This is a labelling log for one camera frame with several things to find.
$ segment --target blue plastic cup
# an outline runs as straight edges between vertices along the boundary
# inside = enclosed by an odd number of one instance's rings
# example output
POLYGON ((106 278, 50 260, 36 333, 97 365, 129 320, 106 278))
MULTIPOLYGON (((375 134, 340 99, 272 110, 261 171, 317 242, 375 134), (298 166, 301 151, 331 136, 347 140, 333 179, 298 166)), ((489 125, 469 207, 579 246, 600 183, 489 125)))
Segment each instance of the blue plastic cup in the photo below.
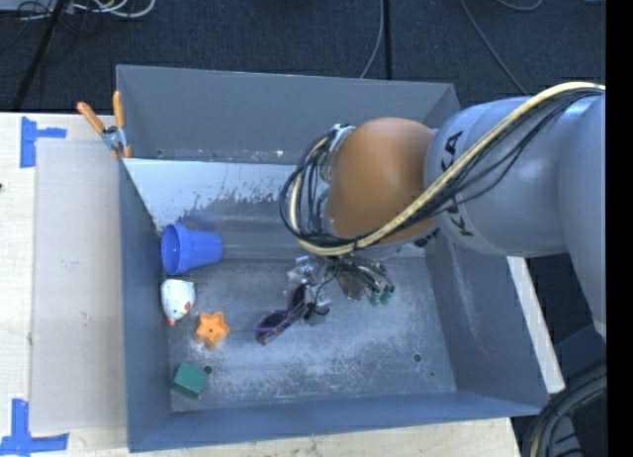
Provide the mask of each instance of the blue plastic cup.
POLYGON ((184 274, 191 269, 219 262, 223 243, 220 236, 211 231, 168 225, 162 233, 160 253, 167 274, 184 274))

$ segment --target gray bin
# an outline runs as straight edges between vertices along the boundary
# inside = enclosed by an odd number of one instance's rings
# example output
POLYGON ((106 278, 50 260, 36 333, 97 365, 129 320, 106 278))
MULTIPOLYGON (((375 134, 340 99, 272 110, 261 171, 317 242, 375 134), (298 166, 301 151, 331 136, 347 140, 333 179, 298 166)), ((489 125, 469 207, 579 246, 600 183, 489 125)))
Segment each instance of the gray bin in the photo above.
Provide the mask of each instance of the gray bin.
POLYGON ((323 323, 298 322, 265 347, 252 335, 285 306, 285 273, 305 254, 278 216, 277 179, 262 192, 262 174, 290 171, 335 123, 399 116, 436 128, 459 110, 452 85, 124 65, 117 86, 135 154, 120 165, 131 451, 529 415, 547 404, 505 257, 442 234, 387 260, 397 284, 388 305, 347 301, 330 283, 323 323), (264 198, 209 189, 231 164, 233 183, 264 198), (205 198, 185 209, 183 194, 205 198), (216 231, 226 246, 220 263, 183 276, 198 300, 174 327, 159 297, 169 220, 216 231), (209 351, 193 332, 197 314, 216 311, 231 332, 209 351), (213 367, 197 400, 170 388, 183 361, 213 367))

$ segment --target orange star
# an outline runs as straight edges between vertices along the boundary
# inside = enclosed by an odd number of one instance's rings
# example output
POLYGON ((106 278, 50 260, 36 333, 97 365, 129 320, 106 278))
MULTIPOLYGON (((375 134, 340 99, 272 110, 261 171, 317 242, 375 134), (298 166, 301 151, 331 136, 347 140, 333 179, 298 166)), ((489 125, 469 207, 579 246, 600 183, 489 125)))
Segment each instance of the orange star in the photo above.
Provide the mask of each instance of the orange star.
POLYGON ((223 341, 229 332, 230 327, 225 323, 225 316, 222 312, 213 313, 212 315, 201 313, 194 340, 213 350, 216 344, 223 341))

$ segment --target green cube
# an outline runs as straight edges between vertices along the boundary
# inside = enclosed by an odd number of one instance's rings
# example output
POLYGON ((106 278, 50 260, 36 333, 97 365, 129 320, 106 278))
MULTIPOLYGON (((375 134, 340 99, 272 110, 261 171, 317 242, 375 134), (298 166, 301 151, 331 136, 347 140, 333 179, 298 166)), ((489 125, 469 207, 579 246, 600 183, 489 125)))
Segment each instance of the green cube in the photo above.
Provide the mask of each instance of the green cube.
POLYGON ((187 397, 198 399, 208 377, 209 375, 202 369, 183 362, 171 382, 171 388, 187 397))

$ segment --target blue tape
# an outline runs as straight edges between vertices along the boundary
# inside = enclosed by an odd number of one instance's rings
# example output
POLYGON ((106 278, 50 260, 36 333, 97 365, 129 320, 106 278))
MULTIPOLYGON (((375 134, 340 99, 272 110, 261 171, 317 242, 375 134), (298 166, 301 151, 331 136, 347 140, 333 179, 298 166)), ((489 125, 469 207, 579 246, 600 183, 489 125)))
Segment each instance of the blue tape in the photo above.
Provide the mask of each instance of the blue tape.
POLYGON ((38 123, 26 116, 22 117, 22 139, 20 145, 20 167, 33 167, 36 164, 36 140, 40 137, 66 138, 65 129, 38 129, 38 123))
POLYGON ((29 457, 32 452, 56 452, 66 449, 68 433, 59 436, 31 437, 29 403, 14 399, 11 408, 11 435, 2 437, 0 455, 29 457))

